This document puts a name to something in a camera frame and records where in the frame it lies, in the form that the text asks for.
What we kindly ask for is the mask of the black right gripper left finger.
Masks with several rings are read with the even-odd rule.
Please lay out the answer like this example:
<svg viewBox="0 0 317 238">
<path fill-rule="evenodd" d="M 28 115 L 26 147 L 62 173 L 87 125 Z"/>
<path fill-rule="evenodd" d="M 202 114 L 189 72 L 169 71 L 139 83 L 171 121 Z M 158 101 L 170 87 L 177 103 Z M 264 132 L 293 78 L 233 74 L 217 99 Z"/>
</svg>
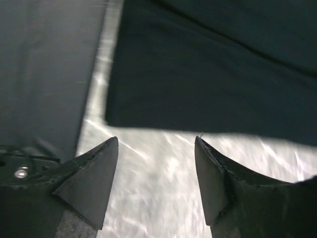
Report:
<svg viewBox="0 0 317 238">
<path fill-rule="evenodd" d="M 96 237 L 104 224 L 117 159 L 116 137 L 64 164 L 2 147 L 1 237 Z"/>
</svg>

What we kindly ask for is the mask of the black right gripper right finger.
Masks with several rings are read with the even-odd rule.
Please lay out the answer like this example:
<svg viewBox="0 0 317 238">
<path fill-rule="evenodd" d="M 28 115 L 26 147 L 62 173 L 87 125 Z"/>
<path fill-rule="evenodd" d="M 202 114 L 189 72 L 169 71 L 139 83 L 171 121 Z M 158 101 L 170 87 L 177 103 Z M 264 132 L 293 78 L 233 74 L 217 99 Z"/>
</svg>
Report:
<svg viewBox="0 0 317 238">
<path fill-rule="evenodd" d="M 195 162 L 214 238 L 314 238 L 317 179 L 289 183 L 252 171 L 197 137 Z"/>
</svg>

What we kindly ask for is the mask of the black t shirt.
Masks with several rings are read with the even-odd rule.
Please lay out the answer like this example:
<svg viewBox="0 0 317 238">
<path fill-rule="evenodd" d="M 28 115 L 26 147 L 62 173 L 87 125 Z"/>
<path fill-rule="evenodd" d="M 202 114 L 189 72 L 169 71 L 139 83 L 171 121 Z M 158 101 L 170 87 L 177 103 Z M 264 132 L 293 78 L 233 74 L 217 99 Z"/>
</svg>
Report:
<svg viewBox="0 0 317 238">
<path fill-rule="evenodd" d="M 105 119 L 316 146 L 316 1 L 125 1 Z"/>
</svg>

